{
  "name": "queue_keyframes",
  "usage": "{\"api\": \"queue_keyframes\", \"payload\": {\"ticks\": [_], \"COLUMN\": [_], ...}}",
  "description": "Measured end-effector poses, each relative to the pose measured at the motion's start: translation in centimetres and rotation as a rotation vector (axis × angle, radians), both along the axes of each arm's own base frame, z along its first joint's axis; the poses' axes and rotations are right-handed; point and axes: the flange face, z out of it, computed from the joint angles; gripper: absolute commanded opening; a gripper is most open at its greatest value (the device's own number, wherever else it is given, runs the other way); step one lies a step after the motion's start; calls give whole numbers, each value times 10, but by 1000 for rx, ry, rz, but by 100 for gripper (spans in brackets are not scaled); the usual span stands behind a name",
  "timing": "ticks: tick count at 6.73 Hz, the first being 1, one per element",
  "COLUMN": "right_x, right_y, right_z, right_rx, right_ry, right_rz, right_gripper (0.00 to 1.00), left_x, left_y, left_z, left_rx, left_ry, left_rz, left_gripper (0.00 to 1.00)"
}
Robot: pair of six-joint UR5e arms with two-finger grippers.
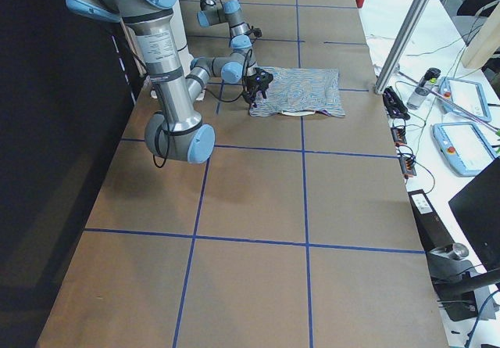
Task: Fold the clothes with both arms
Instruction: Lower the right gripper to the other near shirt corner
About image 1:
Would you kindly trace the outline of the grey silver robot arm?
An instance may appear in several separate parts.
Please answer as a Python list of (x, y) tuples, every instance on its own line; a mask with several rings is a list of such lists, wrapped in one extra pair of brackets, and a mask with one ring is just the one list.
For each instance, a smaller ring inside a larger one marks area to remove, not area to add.
[(214, 129), (205, 124), (193, 104), (209, 80), (243, 85), (241, 97), (252, 105), (265, 95), (273, 75), (258, 67), (238, 0), (200, 0), (201, 27), (225, 23), (229, 27), (231, 54), (193, 59), (184, 71), (179, 51), (184, 30), (171, 25), (178, 0), (66, 0), (68, 9), (81, 16), (110, 23), (124, 23), (136, 36), (145, 69), (156, 91), (161, 110), (145, 128), (145, 142), (154, 157), (204, 163), (215, 144)]
[(249, 36), (252, 28), (244, 18), (241, 4), (238, 0), (199, 0), (200, 11), (197, 13), (198, 24), (201, 27), (211, 27), (226, 23), (230, 38), (239, 35)]

